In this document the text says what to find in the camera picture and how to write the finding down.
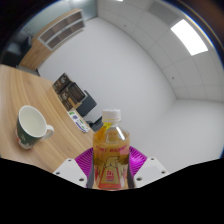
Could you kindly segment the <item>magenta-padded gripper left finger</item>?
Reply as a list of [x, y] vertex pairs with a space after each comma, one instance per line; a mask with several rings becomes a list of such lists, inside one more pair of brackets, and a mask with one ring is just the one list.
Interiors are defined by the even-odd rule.
[[94, 184], [93, 149], [87, 149], [75, 159], [67, 158], [53, 174], [78, 186], [92, 188]]

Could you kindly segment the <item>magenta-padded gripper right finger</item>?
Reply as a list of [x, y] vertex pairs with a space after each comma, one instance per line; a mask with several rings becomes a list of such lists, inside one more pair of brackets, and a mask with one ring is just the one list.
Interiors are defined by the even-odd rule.
[[136, 148], [131, 147], [128, 166], [128, 187], [140, 188], [157, 181], [169, 172], [156, 157], [147, 157]]

